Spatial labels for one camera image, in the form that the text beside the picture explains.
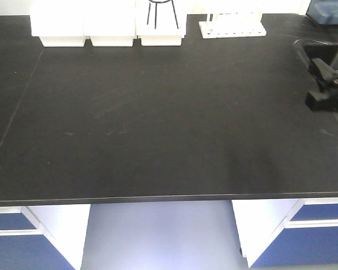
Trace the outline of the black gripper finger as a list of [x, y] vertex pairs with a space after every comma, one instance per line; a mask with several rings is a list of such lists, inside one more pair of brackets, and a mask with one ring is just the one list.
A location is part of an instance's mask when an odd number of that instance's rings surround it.
[[311, 59], [308, 71], [318, 83], [320, 90], [338, 88], [338, 71], [330, 67], [321, 58]]
[[338, 112], [338, 88], [330, 92], [309, 91], [305, 104], [311, 111]]

